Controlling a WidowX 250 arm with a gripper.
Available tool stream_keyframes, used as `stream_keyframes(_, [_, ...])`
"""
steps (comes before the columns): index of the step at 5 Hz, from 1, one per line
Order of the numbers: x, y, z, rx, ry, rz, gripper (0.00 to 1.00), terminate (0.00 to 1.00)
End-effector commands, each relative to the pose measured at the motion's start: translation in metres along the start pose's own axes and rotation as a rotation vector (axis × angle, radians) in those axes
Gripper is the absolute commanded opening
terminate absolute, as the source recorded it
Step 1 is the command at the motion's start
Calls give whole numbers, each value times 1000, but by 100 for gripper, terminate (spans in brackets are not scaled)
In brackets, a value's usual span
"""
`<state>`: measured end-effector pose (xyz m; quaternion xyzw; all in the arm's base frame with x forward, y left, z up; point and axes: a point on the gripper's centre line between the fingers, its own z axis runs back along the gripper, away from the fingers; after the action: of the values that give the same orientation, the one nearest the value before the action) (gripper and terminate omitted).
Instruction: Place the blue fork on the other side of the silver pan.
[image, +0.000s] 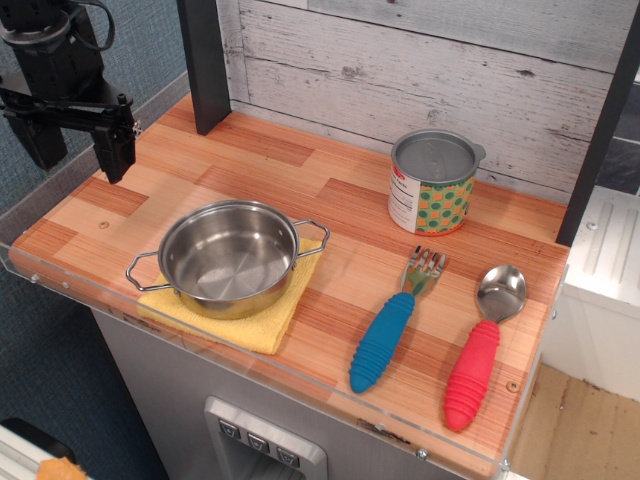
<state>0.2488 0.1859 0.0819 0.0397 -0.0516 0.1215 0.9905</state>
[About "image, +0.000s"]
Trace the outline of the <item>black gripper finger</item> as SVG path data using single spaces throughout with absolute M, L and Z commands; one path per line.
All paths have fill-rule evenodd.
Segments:
M 32 119 L 9 117 L 9 125 L 35 165 L 50 171 L 68 153 L 61 128 Z
M 135 163 L 136 122 L 129 107 L 104 110 L 92 132 L 101 170 L 110 184 L 120 182 Z

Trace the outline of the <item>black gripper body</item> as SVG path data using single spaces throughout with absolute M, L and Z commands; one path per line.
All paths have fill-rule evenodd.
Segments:
M 135 139 L 140 124 L 131 113 L 132 99 L 103 78 L 98 47 L 85 45 L 71 33 L 4 33 L 20 71 L 1 79 L 1 99 L 21 113 L 47 108 L 108 110 L 116 125 Z

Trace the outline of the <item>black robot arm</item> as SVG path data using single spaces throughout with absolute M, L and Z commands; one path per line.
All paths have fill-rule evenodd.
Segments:
M 87 132 L 100 169 L 120 182 L 135 162 L 132 100 L 104 77 L 103 51 L 88 1 L 4 1 L 1 38 L 19 72 L 1 79 L 1 111 L 34 163 L 49 171 L 68 153 L 64 130 Z

